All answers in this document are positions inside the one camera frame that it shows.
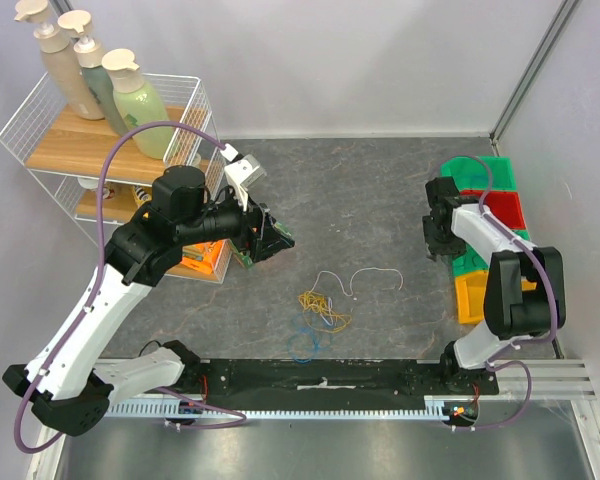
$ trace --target pump bottle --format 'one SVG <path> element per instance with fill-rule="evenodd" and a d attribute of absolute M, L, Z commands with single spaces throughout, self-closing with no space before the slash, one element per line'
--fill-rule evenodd
<path fill-rule="evenodd" d="M 111 130 L 120 136 L 124 135 L 128 130 L 113 101 L 111 79 L 102 66 L 105 50 L 102 43 L 91 36 L 91 14 L 84 10 L 71 10 L 60 15 L 58 25 L 70 37 L 78 39 L 73 50 L 82 68 L 82 78 L 98 102 Z"/>
<path fill-rule="evenodd" d="M 113 99 L 129 130 L 159 120 L 169 120 L 160 94 L 140 73 L 131 50 L 111 50 L 102 58 L 102 66 L 113 82 Z M 145 155 L 162 159 L 171 137 L 172 127 L 145 130 L 133 136 L 138 149 Z"/>
<path fill-rule="evenodd" d="M 16 21 L 38 24 L 33 36 L 40 45 L 42 62 L 71 110 L 87 120 L 104 118 L 82 78 L 69 37 L 57 25 L 49 22 L 50 16 L 48 0 L 20 0 L 16 4 Z"/>

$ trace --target beige pump bottle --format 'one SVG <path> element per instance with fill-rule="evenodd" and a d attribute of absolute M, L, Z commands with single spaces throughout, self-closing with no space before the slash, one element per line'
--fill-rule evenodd
<path fill-rule="evenodd" d="M 42 63 L 67 99 L 71 110 L 87 120 L 104 118 L 82 78 L 80 64 L 69 37 L 57 25 L 49 22 L 50 16 L 48 0 L 20 0 L 16 4 L 16 21 L 39 24 L 33 36 L 40 44 Z"/>

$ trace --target red plastic bin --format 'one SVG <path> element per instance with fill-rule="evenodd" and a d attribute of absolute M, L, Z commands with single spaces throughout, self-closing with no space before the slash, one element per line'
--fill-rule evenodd
<path fill-rule="evenodd" d="M 461 195 L 482 195 L 483 190 L 462 190 Z M 500 192 L 492 190 L 485 202 L 491 212 L 512 230 L 525 230 L 520 199 L 516 192 Z"/>

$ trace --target plastic bin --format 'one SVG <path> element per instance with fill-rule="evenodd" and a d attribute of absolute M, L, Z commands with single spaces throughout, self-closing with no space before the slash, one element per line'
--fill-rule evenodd
<path fill-rule="evenodd" d="M 514 230 L 514 232 L 516 232 L 525 240 L 530 240 L 529 232 L 526 230 Z M 453 269 L 453 276 L 459 277 L 461 275 L 475 272 L 476 270 L 489 270 L 489 265 L 487 265 L 487 262 L 482 260 L 482 257 L 478 255 L 478 252 L 476 252 L 470 245 L 467 245 L 467 253 L 453 260 L 451 268 Z"/>
<path fill-rule="evenodd" d="M 511 162 L 506 157 L 480 157 L 493 173 L 493 189 L 515 192 L 518 188 Z M 489 183 L 484 167 L 469 157 L 456 157 L 440 167 L 445 177 L 453 177 L 458 190 L 485 190 Z"/>
<path fill-rule="evenodd" d="M 479 197 L 484 190 L 462 190 L 462 195 L 475 195 Z M 491 191 L 485 200 L 485 204 L 491 209 L 498 219 L 511 230 L 524 230 L 524 216 L 520 198 L 516 192 Z"/>
<path fill-rule="evenodd" d="M 476 324 L 484 320 L 484 295 L 487 290 L 488 272 L 478 270 L 456 278 L 456 302 L 458 323 Z M 522 280 L 522 290 L 535 290 L 536 284 Z"/>

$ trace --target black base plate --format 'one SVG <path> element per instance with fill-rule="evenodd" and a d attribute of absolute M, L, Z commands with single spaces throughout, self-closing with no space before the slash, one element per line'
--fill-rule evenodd
<path fill-rule="evenodd" d="M 292 360 L 212 359 L 185 369 L 174 388 L 200 392 L 207 377 L 208 403 L 234 410 L 335 411 L 423 409 L 425 395 L 497 395 L 494 374 L 466 372 L 442 383 L 438 363 L 417 360 Z M 318 385 L 355 388 L 298 390 Z"/>

